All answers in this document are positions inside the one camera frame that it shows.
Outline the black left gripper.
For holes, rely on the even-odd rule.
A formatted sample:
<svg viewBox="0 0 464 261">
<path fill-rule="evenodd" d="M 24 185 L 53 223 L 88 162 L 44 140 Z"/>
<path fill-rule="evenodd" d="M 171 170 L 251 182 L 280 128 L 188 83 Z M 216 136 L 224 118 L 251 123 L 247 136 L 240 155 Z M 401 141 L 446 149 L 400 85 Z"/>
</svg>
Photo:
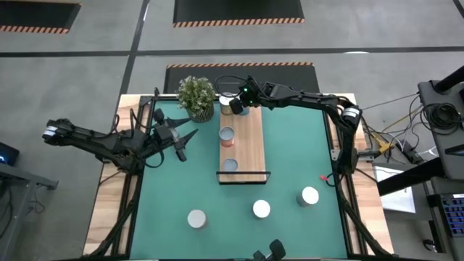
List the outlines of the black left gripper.
<svg viewBox="0 0 464 261">
<path fill-rule="evenodd" d="M 189 122 L 190 118 L 183 119 L 171 119 L 165 117 L 164 112 L 161 109 L 156 109 L 153 114 L 156 127 L 152 134 L 148 137 L 146 145 L 150 151 L 160 152 L 174 144 L 175 153 L 181 162 L 187 160 L 185 149 L 189 140 L 198 132 L 198 129 L 193 130 L 186 136 L 178 139 L 177 135 L 174 134 L 172 128 L 177 128 L 184 123 Z"/>
</svg>

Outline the gold sided tin can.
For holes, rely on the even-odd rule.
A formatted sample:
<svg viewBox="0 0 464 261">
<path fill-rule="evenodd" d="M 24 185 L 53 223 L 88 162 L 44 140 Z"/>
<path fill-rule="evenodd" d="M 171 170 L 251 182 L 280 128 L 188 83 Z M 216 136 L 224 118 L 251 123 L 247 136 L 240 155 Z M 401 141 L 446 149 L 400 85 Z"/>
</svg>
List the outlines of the gold sided tin can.
<svg viewBox="0 0 464 261">
<path fill-rule="evenodd" d="M 232 115 L 232 109 L 230 101 L 234 99 L 234 94 L 230 92 L 224 92 L 219 96 L 220 111 L 223 115 Z"/>
</svg>

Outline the orange and red tin can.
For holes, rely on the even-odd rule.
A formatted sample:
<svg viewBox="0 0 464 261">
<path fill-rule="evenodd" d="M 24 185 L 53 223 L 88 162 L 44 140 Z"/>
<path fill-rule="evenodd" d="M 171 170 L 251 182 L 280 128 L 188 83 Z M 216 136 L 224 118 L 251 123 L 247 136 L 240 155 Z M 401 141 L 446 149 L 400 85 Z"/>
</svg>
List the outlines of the orange and red tin can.
<svg viewBox="0 0 464 261">
<path fill-rule="evenodd" d="M 207 226 L 207 215 L 202 210 L 192 210 L 187 216 L 188 224 L 195 229 Z"/>
<path fill-rule="evenodd" d="M 224 147 L 231 147 L 234 143 L 235 132 L 232 127 L 225 126 L 219 131 L 220 144 Z"/>
</svg>

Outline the tomatoes label tin can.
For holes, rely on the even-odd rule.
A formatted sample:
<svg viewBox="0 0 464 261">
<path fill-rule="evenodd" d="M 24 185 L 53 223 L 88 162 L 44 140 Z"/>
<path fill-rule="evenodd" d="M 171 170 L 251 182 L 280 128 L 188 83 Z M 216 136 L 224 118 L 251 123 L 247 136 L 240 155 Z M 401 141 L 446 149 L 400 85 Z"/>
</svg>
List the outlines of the tomatoes label tin can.
<svg viewBox="0 0 464 261">
<path fill-rule="evenodd" d="M 258 219 L 267 218 L 270 214 L 271 207 L 270 204 L 264 199 L 258 199 L 252 205 L 253 215 Z"/>
</svg>

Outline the pale sided tin can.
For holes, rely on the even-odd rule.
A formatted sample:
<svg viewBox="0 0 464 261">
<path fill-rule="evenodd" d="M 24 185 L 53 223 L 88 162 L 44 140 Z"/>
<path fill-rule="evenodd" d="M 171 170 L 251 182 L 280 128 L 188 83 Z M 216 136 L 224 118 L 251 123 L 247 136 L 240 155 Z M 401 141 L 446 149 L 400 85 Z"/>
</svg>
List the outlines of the pale sided tin can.
<svg viewBox="0 0 464 261">
<path fill-rule="evenodd" d="M 300 207 L 309 207 L 310 205 L 317 204 L 319 201 L 319 193 L 312 186 L 304 187 L 297 194 L 297 203 Z"/>
</svg>

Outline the black hazard striped floor mat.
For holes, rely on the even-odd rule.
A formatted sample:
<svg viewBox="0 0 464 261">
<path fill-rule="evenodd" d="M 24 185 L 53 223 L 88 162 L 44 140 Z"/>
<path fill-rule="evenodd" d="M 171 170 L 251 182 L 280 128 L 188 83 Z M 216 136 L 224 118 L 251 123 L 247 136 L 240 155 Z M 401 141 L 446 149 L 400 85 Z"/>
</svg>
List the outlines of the black hazard striped floor mat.
<svg viewBox="0 0 464 261">
<path fill-rule="evenodd" d="M 315 68 L 311 62 L 229 62 L 204 64 L 173 64 L 166 67 L 165 94 L 178 92 L 180 81 L 188 76 L 205 77 L 210 82 L 224 75 L 220 90 L 234 93 L 239 80 L 233 76 L 252 76 L 259 83 L 271 82 L 292 87 L 297 91 L 320 91 Z"/>
<path fill-rule="evenodd" d="M 0 0 L 0 31 L 67 34 L 81 3 Z"/>
<path fill-rule="evenodd" d="M 175 0 L 175 28 L 299 24 L 301 0 Z"/>
</svg>

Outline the grey side desk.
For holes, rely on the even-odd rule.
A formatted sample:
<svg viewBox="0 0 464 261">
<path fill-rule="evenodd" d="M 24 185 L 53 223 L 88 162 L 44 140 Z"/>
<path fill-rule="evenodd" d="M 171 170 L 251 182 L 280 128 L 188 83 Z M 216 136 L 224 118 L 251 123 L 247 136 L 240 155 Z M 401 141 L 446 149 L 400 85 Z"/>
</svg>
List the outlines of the grey side desk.
<svg viewBox="0 0 464 261">
<path fill-rule="evenodd" d="M 9 258 L 38 187 L 55 190 L 59 181 L 0 164 L 0 261 Z"/>
</svg>

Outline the black power adapter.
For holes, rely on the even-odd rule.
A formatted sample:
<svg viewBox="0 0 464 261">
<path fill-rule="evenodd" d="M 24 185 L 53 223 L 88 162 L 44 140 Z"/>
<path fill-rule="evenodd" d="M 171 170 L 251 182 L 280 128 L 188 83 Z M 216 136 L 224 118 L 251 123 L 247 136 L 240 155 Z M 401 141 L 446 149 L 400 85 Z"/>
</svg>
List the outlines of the black power adapter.
<svg viewBox="0 0 464 261">
<path fill-rule="evenodd" d="M 419 165 L 424 162 L 422 156 L 420 156 L 415 148 L 410 145 L 410 143 L 406 140 L 398 141 L 395 146 L 400 150 L 403 156 L 409 161 L 409 163 L 414 165 Z"/>
</svg>

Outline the black diagonal beam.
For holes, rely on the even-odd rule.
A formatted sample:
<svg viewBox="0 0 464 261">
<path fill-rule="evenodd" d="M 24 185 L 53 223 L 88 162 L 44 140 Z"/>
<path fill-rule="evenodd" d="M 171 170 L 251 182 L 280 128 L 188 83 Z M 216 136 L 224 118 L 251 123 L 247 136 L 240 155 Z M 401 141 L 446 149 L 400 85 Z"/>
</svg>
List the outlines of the black diagonal beam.
<svg viewBox="0 0 464 261">
<path fill-rule="evenodd" d="M 424 183 L 434 177 L 447 177 L 442 166 L 442 161 L 439 158 L 434 158 L 420 165 L 374 163 L 373 166 L 402 171 L 399 174 L 393 175 L 392 177 L 377 183 L 380 196 L 384 196 L 419 183 Z"/>
</svg>

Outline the white paper sheet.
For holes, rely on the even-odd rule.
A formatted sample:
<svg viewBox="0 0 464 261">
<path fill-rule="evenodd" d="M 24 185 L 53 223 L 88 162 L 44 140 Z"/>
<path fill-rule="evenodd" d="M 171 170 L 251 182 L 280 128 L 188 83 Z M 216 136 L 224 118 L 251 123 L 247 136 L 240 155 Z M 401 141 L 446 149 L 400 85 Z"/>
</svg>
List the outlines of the white paper sheet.
<svg viewBox="0 0 464 261">
<path fill-rule="evenodd" d="M 373 171 L 378 182 L 402 173 L 402 170 L 395 170 L 380 166 L 374 166 Z M 415 203 L 411 186 L 381 196 L 381 204 L 384 210 L 393 210 L 415 214 Z"/>
</svg>

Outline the black cart pole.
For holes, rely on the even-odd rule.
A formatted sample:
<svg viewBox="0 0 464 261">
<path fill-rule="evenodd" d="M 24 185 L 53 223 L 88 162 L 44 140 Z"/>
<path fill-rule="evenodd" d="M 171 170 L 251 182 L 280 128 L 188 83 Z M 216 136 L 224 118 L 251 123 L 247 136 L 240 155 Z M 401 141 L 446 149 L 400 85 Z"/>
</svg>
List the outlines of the black cart pole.
<svg viewBox="0 0 464 261">
<path fill-rule="evenodd" d="M 462 82 L 464 82 L 464 65 L 443 80 L 434 83 L 433 89 L 438 94 L 448 94 L 454 86 Z"/>
</svg>

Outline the grey equipment cart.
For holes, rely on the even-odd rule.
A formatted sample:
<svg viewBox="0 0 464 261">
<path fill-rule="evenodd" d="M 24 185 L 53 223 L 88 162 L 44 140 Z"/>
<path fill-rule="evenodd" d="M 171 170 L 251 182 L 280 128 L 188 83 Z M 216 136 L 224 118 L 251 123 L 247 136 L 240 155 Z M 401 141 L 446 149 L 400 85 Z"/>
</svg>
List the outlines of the grey equipment cart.
<svg viewBox="0 0 464 261">
<path fill-rule="evenodd" d="M 430 104 L 451 104 L 464 119 L 464 100 L 460 92 L 464 94 L 464 82 L 458 83 L 452 87 L 447 94 L 439 94 L 433 89 L 433 85 L 438 83 L 437 80 L 431 82 L 420 82 L 418 90 L 420 100 L 424 107 Z M 460 149 L 459 155 L 451 155 L 445 152 L 446 149 L 454 146 L 464 145 L 464 123 L 454 131 L 439 130 L 430 125 L 434 142 L 438 151 L 439 158 L 442 162 L 444 174 L 451 179 L 464 180 L 464 148 Z"/>
</svg>

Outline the backlit keyboard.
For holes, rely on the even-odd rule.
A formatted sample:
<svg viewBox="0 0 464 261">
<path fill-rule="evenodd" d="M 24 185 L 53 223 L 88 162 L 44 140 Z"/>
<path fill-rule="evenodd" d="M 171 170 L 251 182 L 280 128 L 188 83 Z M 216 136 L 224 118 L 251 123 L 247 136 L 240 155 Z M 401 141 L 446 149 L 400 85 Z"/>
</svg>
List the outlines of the backlit keyboard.
<svg viewBox="0 0 464 261">
<path fill-rule="evenodd" d="M 440 196 L 439 211 L 452 238 L 464 238 L 464 194 Z"/>
</svg>

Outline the wooden shelf with black frame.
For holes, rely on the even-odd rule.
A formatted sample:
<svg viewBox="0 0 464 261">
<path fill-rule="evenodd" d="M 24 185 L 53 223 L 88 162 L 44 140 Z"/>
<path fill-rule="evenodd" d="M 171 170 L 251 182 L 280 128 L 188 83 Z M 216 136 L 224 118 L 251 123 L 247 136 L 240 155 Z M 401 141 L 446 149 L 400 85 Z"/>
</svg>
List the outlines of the wooden shelf with black frame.
<svg viewBox="0 0 464 261">
<path fill-rule="evenodd" d="M 229 126 L 234 129 L 234 143 L 231 147 L 220 144 L 219 170 L 216 177 L 221 185 L 257 185 L 267 183 L 270 171 L 265 166 L 265 146 L 260 108 L 250 107 L 245 116 L 223 115 L 220 112 L 220 129 Z M 223 172 L 222 165 L 228 158 L 235 159 L 238 170 Z"/>
</svg>

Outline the black metal rig frame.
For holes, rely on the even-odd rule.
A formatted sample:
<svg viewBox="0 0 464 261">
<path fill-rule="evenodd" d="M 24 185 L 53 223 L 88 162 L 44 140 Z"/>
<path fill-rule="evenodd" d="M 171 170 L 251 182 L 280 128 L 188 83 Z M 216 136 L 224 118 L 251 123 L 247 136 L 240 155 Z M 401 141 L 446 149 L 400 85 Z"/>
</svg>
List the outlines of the black metal rig frame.
<svg viewBox="0 0 464 261">
<path fill-rule="evenodd" d="M 120 127 L 128 128 L 129 112 L 142 111 L 141 118 L 145 123 L 149 112 L 149 94 L 124 94 L 117 106 L 117 114 L 120 116 Z M 355 193 L 360 218 L 376 241 L 388 252 L 394 248 L 386 224 L 384 211 L 381 207 L 381 198 L 372 178 L 373 166 L 368 162 L 359 161 L 358 170 L 350 181 L 342 181 L 343 191 L 347 198 L 350 192 Z M 96 201 L 91 215 L 91 222 L 83 248 L 83 256 L 89 255 L 102 243 L 117 221 L 128 202 L 133 198 L 138 178 L 136 176 L 123 177 L 117 173 L 116 167 L 105 164 L 102 168 L 102 182 L 96 193 Z"/>
</svg>

